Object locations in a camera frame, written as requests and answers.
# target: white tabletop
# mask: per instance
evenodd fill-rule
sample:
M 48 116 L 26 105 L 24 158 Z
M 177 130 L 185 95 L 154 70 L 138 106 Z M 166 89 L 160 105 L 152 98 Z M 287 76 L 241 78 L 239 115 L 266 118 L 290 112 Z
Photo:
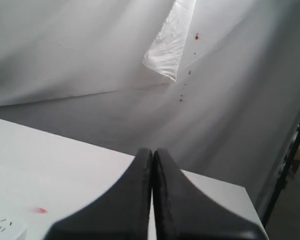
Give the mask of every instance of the white tabletop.
M 0 212 L 26 222 L 27 240 L 41 240 L 55 221 L 82 209 L 109 189 L 133 159 L 0 119 Z M 183 172 L 207 196 L 262 226 L 243 187 Z M 37 208 L 47 212 L 35 211 Z M 149 239 L 156 239 L 153 208 Z

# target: metal pole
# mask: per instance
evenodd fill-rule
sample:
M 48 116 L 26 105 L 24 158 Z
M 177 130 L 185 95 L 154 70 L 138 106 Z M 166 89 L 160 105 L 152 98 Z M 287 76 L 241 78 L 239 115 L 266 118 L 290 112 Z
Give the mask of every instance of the metal pole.
M 300 124 L 299 124 L 299 131 L 298 131 L 298 134 L 296 136 L 296 139 L 295 139 L 295 141 L 294 141 L 294 143 L 291 147 L 290 153 L 289 153 L 289 155 L 286 159 L 286 162 L 285 162 L 284 168 L 282 170 L 282 173 L 281 173 L 280 177 L 278 178 L 278 180 L 276 181 L 273 194 L 271 196 L 269 204 L 268 204 L 268 206 L 265 210 L 265 213 L 263 215 L 262 225 L 264 227 L 266 227 L 266 225 L 269 221 L 269 218 L 271 216 L 271 213 L 274 210 L 274 207 L 275 207 L 276 202 L 277 202 L 277 200 L 280 196 L 281 191 L 286 187 L 286 182 L 287 182 L 286 177 L 289 173 L 289 169 L 290 169 L 290 167 L 292 165 L 292 162 L 295 158 L 295 155 L 297 153 L 299 145 L 300 145 Z

